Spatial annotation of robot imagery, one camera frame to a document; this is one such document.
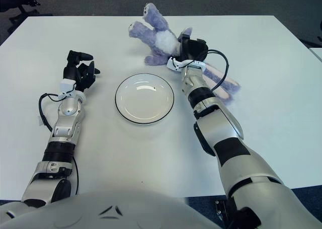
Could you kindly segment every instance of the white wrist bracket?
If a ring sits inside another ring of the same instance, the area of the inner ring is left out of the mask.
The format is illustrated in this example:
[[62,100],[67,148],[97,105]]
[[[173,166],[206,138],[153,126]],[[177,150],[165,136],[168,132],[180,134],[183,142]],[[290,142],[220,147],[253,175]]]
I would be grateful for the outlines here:
[[85,94],[80,91],[75,90],[76,81],[70,79],[63,79],[60,82],[60,92],[58,94],[58,99],[63,99],[64,97],[79,97],[82,102],[86,100]]
[[206,69],[206,64],[202,61],[196,61],[196,60],[193,61],[191,59],[186,59],[180,62],[180,61],[177,61],[176,58],[174,57],[170,57],[170,59],[168,60],[167,68],[174,71],[181,72],[182,68],[184,68],[187,64],[189,64],[190,66],[200,67],[202,69],[202,72],[204,72]]

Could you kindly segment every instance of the plush bunny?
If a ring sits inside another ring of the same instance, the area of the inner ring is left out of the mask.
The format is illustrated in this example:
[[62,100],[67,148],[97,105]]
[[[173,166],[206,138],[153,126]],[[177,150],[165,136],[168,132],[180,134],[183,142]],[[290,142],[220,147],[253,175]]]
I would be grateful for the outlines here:
[[[177,38],[154,4],[147,4],[145,6],[143,19],[153,27],[153,30],[141,22],[136,21],[129,27],[129,36],[139,38],[151,48],[152,55],[149,55],[144,59],[145,63],[148,65],[164,65],[171,56],[180,56],[182,35],[186,34],[190,36],[192,28],[183,30]],[[203,78],[209,87],[214,87],[222,77],[223,73],[221,71],[207,64]],[[214,91],[214,93],[223,102],[228,103],[232,100],[231,94],[238,89],[239,84],[233,79],[226,77],[225,81]]]

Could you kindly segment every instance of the plate rim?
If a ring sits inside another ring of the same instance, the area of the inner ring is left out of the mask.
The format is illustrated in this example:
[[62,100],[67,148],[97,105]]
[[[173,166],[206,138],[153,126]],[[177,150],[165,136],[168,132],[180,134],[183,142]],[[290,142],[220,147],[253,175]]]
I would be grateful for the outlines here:
[[173,108],[173,104],[175,103],[175,94],[174,94],[174,92],[173,92],[173,89],[172,89],[172,87],[170,86],[170,84],[169,84],[165,79],[163,79],[162,77],[159,77],[159,78],[160,78],[160,79],[162,79],[162,80],[164,80],[164,81],[169,85],[169,87],[170,87],[170,89],[171,89],[171,92],[172,92],[172,96],[173,96],[173,101],[172,101],[172,104],[171,104],[171,108],[169,109],[169,111],[168,111],[168,112],[167,112],[167,113],[166,113],[162,118],[160,118],[160,119],[158,119],[158,120],[156,120],[156,121],[153,121],[153,122],[135,122],[135,121],[132,121],[132,120],[128,119],[127,117],[125,117],[125,116],[120,112],[120,110],[119,110],[119,108],[118,108],[118,106],[117,106],[117,103],[116,103],[116,94],[117,94],[117,91],[119,90],[120,86],[121,86],[121,85],[122,85],[122,84],[123,84],[127,79],[129,79],[129,78],[131,78],[131,77],[133,77],[133,76],[135,76],[135,75],[138,75],[138,74],[149,74],[149,75],[154,75],[154,76],[156,76],[156,77],[159,77],[158,75],[151,74],[151,73],[137,73],[137,74],[130,75],[129,77],[127,77],[126,79],[124,79],[124,80],[119,84],[119,86],[117,87],[116,92],[115,92],[114,102],[115,102],[116,109],[117,109],[117,111],[119,112],[119,114],[121,114],[121,116],[122,116],[122,117],[124,117],[126,120],[128,120],[128,121],[130,121],[130,122],[133,122],[133,123],[136,123],[136,124],[144,125],[144,124],[152,124],[152,123],[158,122],[158,121],[162,120],[163,118],[165,118],[165,117],[170,113],[170,111],[171,111],[171,110],[172,110],[172,108]]

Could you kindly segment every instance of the white plate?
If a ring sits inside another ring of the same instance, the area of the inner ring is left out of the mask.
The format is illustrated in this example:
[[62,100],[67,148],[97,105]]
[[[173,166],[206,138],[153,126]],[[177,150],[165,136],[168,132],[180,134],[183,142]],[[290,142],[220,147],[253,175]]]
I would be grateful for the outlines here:
[[172,88],[154,74],[135,74],[123,81],[115,94],[117,110],[126,119],[149,124],[164,118],[172,109]]

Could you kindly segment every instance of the wire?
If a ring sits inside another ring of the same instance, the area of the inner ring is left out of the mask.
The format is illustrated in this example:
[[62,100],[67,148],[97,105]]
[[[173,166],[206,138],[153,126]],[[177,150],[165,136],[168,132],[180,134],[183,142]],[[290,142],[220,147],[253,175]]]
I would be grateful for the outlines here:
[[[72,92],[73,90],[75,90],[75,87],[76,87],[76,84],[74,84],[73,89],[70,90],[70,91],[68,91],[68,92],[66,92],[66,94],[68,94],[68,93]],[[46,116],[42,112],[42,108],[41,108],[42,99],[44,99],[45,97],[49,97],[49,99],[52,100],[53,102],[61,102],[61,101],[65,100],[68,96],[65,96],[64,98],[62,98],[60,100],[54,100],[50,96],[58,97],[57,94],[44,93],[39,98],[38,108],[39,108],[39,114],[40,114],[41,120],[43,121],[44,125],[49,129],[49,131],[52,131],[52,127],[50,126],[49,122],[47,121]],[[78,174],[78,167],[77,167],[77,163],[76,163],[75,157],[73,156],[72,159],[74,160],[74,164],[75,164],[75,168],[76,168],[77,186],[76,186],[76,193],[75,193],[75,195],[77,195],[78,194],[78,186],[79,186],[79,174]]]
[[191,63],[193,63],[193,62],[195,62],[195,61],[197,61],[202,55],[204,55],[205,53],[207,53],[207,54],[219,54],[221,57],[223,57],[224,58],[224,60],[226,61],[226,69],[225,69],[225,73],[224,73],[224,75],[223,75],[223,77],[221,78],[221,80],[217,83],[217,85],[215,85],[212,89],[211,89],[211,91],[213,92],[214,90],[216,90],[218,87],[220,87],[220,85],[224,82],[224,80],[226,79],[226,76],[227,76],[227,74],[228,74],[228,69],[229,69],[229,63],[228,63],[228,59],[227,59],[227,57],[222,53],[222,52],[220,52],[219,50],[215,50],[215,49],[208,49],[208,50],[204,50],[204,51],[202,51],[197,57],[196,57],[196,59],[194,59],[194,60],[192,60],[191,62],[189,62],[188,64],[186,64],[186,65],[184,65],[184,66],[181,66],[181,67],[178,67],[179,69],[181,69],[181,68],[184,68],[184,67],[186,67],[186,66],[188,66],[188,65],[190,65]]
[[72,160],[74,160],[74,164],[75,164],[75,168],[76,168],[76,174],[77,174],[77,186],[76,186],[76,192],[75,192],[75,195],[77,195],[78,194],[78,185],[79,185],[78,167],[77,167],[77,163],[76,163],[76,160],[75,160],[74,156],[72,157]]

